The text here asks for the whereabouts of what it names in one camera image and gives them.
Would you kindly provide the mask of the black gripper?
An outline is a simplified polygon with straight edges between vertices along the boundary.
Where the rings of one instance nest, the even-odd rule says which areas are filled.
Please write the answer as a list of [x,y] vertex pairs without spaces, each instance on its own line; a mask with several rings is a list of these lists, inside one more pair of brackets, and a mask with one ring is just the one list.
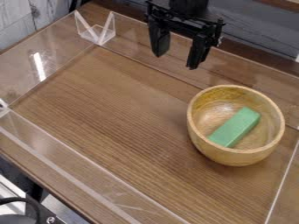
[[170,32],[192,38],[186,67],[193,70],[205,60],[210,46],[220,44],[224,19],[208,9],[209,0],[145,0],[152,52],[161,57],[169,50]]

